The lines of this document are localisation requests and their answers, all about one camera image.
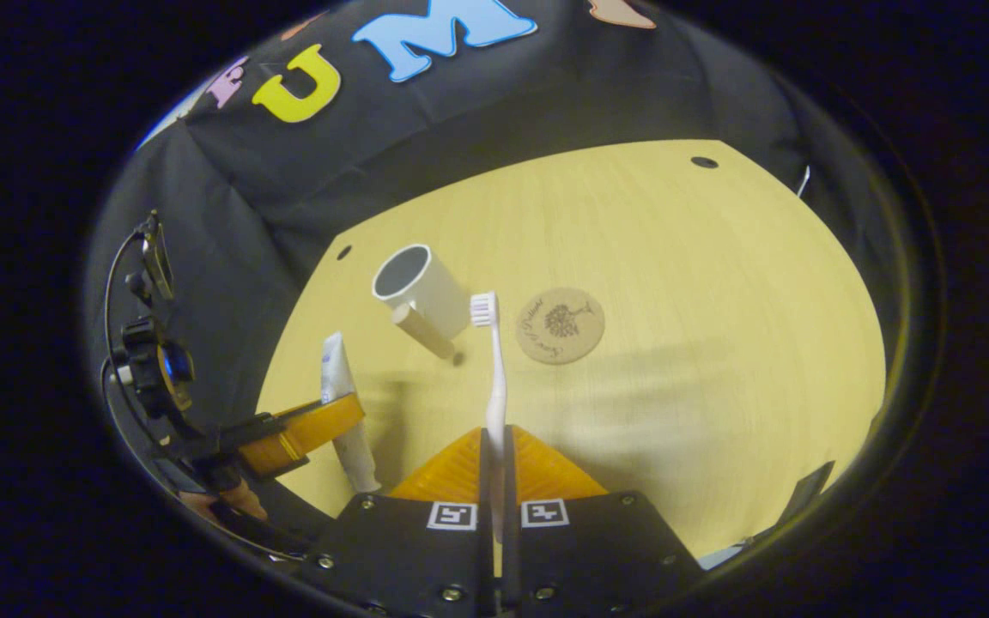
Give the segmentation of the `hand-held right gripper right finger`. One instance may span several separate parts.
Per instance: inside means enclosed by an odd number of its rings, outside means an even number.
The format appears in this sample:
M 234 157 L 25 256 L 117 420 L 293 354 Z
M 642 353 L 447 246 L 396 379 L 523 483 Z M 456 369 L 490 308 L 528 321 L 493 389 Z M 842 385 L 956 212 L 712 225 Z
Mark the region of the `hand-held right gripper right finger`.
M 570 496 L 506 430 L 501 599 L 517 617 L 656 617 L 706 571 L 640 490 Z

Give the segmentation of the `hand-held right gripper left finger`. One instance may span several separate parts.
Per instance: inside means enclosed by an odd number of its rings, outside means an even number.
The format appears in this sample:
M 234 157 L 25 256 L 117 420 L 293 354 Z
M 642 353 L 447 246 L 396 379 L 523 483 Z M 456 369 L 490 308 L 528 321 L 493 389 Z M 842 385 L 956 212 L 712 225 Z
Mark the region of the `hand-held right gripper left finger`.
M 318 537 L 299 582 L 349 617 L 482 617 L 495 606 L 489 437 L 479 433 L 477 497 L 362 494 Z

